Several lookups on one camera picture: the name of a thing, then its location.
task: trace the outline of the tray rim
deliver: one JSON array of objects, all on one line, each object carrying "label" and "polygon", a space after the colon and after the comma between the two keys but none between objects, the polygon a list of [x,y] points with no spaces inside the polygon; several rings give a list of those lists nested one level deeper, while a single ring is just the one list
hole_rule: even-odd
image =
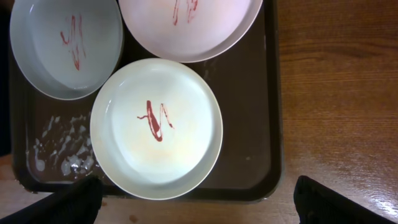
[{"label": "tray rim", "polygon": [[[266,55],[267,55],[267,84],[268,84],[268,105],[269,105],[269,126],[270,126],[270,150],[271,150],[271,168],[267,176],[257,185],[250,189],[198,189],[195,188],[191,192],[172,200],[195,200],[195,201],[227,201],[227,202],[244,202],[256,203],[265,200],[271,196],[276,188],[282,182],[284,173],[284,143],[283,143],[283,127],[282,127],[282,95],[280,87],[280,69],[279,69],[279,33],[277,22],[277,0],[263,0],[264,8],[265,32],[266,32]],[[10,64],[16,64],[11,52]],[[15,148],[26,147],[25,142],[16,141],[16,136],[26,132],[25,120],[26,112],[23,110],[12,110],[18,105],[13,105],[14,95],[10,91],[10,128],[11,128],[11,153],[12,169],[19,183],[29,192],[54,192],[69,184],[43,184],[31,176],[28,167],[23,164],[22,160],[17,160],[18,154],[25,154],[25,151],[16,152]],[[20,91],[23,98],[26,93]],[[119,198],[136,198],[132,195],[126,195],[116,186],[104,186],[104,197]]]}]

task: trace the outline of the table surface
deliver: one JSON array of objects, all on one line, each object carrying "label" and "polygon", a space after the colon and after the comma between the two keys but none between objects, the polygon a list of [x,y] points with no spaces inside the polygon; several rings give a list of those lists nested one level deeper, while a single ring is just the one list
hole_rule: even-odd
[{"label": "table surface", "polygon": [[[398,222],[398,1],[279,1],[285,172],[253,205],[105,198],[96,223],[299,223],[300,175]],[[0,158],[0,217],[45,194]]]}]

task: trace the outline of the bowl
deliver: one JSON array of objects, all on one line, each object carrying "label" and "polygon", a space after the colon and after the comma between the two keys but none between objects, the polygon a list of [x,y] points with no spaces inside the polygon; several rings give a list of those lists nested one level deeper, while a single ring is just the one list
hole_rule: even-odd
[{"label": "bowl", "polygon": [[262,0],[119,0],[134,38],[152,54],[199,62],[232,47],[250,28]]},{"label": "bowl", "polygon": [[36,89],[75,100],[112,74],[123,24],[115,0],[16,0],[10,38],[19,68]]},{"label": "bowl", "polygon": [[136,197],[166,200],[199,185],[221,150],[214,94],[193,70],[152,58],[118,70],[99,91],[91,143],[105,174]]}]

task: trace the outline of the brown tray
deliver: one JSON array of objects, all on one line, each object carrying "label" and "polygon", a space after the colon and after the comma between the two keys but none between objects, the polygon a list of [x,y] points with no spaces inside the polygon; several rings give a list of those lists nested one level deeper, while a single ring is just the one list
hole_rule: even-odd
[{"label": "brown tray", "polygon": [[[256,21],[234,47],[205,62],[187,64],[213,90],[223,115],[224,137],[210,175],[180,198],[251,202],[268,197],[276,189],[283,161],[276,18],[275,0],[264,1]],[[154,57],[126,28],[124,33],[124,53],[118,68]],[[89,125],[97,94],[76,101],[49,98],[27,82],[12,57],[13,167],[27,190],[55,192],[94,174],[105,184],[105,195],[133,198],[117,188],[95,160]],[[62,148],[62,154],[52,155]],[[71,156],[79,165],[63,175],[62,162]],[[37,160],[45,163],[43,171],[39,171]]]}]

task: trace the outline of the red sauce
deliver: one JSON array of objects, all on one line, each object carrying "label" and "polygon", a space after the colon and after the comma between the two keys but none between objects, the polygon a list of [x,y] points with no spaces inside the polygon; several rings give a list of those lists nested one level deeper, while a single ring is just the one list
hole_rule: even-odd
[{"label": "red sauce", "polygon": [[175,6],[174,6],[174,14],[173,14],[173,25],[177,25],[178,22],[178,10],[180,9],[180,0],[175,0]]},{"label": "red sauce", "polygon": [[[187,0],[187,22],[190,23],[196,16],[196,10],[198,7],[199,0]],[[178,22],[178,10],[180,9],[180,0],[175,0],[174,13],[173,13],[173,25],[177,25]]]},{"label": "red sauce", "polygon": [[73,63],[75,64],[76,69],[79,71],[80,70],[80,58],[79,58],[79,46],[78,44],[81,45],[81,48],[83,49],[83,55],[86,57],[86,51],[83,45],[83,29],[81,27],[81,22],[82,18],[81,15],[79,15],[79,36],[80,36],[80,41],[76,41],[76,17],[72,15],[72,22],[70,24],[70,30],[69,30],[69,36],[68,40],[66,40],[63,32],[60,32],[61,38],[62,38],[62,44],[69,46],[69,52],[71,52],[72,55],[72,60]]},{"label": "red sauce", "polygon": [[159,116],[159,123],[156,120],[156,117],[154,116],[153,110],[152,110],[152,103],[150,100],[147,100],[147,115],[142,116],[142,117],[137,117],[138,119],[148,119],[148,124],[150,131],[152,135],[155,137],[155,139],[158,142],[161,142],[163,140],[163,133],[162,133],[162,115],[165,115],[166,120],[171,128],[174,128],[172,123],[169,120],[169,114],[166,110],[166,107],[162,104],[160,104],[160,116]]},{"label": "red sauce", "polygon": [[198,0],[187,0],[188,4],[188,23],[192,21],[193,18],[195,18],[196,13],[195,11],[197,10],[198,7]]}]

